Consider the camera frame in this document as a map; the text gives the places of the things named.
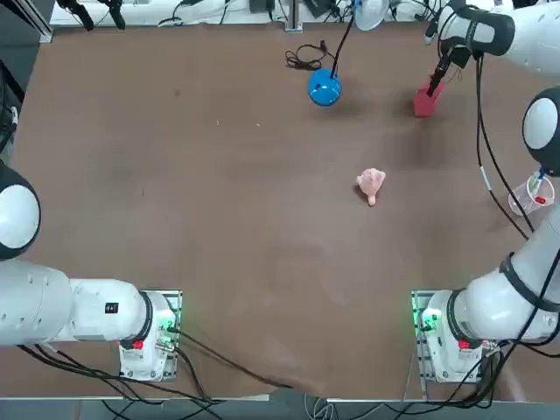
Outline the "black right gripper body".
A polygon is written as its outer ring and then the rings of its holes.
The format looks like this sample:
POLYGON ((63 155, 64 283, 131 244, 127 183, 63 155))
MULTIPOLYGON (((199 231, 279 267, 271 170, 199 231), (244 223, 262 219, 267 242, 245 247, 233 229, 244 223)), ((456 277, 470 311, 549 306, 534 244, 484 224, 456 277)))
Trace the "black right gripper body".
POLYGON ((451 65, 464 69, 471 58, 471 52, 462 45, 444 47, 444 70, 451 65))

